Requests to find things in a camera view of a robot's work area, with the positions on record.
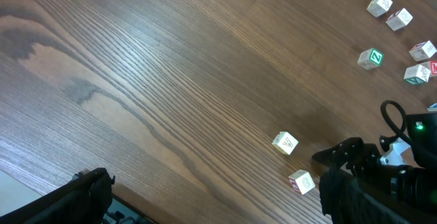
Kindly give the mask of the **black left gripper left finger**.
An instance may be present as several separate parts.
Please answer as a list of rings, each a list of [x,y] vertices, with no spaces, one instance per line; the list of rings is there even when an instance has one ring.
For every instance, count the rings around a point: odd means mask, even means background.
[[[3,224],[102,223],[113,201],[115,177],[101,167],[1,217]]]

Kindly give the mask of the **red U side block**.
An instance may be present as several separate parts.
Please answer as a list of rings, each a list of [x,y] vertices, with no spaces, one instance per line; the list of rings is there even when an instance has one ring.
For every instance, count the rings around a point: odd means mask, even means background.
[[[292,188],[297,193],[304,195],[315,187],[315,183],[308,171],[299,169],[288,176]]]

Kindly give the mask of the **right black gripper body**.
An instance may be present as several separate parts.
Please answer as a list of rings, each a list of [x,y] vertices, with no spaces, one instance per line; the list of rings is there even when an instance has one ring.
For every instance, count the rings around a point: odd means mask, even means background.
[[[436,171],[409,165],[383,165],[373,143],[351,137],[317,152],[312,159],[328,167],[346,166],[352,175],[397,200],[432,213],[436,211]]]

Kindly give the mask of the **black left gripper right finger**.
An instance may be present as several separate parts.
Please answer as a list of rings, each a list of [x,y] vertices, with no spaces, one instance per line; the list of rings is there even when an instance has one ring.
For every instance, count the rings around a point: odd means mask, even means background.
[[[436,212],[398,201],[339,169],[322,174],[319,191],[322,213],[333,223],[436,224]]]

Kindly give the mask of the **red M letter block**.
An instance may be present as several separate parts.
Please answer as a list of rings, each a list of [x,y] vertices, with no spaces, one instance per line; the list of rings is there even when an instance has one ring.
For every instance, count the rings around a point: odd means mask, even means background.
[[[422,66],[424,66],[430,70],[429,77],[436,77],[437,76],[437,61],[436,60],[430,60],[430,61],[424,62],[424,63],[422,63]]]

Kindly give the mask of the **yellow-edged white block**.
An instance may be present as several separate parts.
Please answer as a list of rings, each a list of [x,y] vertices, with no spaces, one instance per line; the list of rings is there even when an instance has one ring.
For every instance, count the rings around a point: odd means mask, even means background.
[[[298,145],[298,140],[288,132],[281,131],[274,138],[272,145],[282,154],[290,155]]]

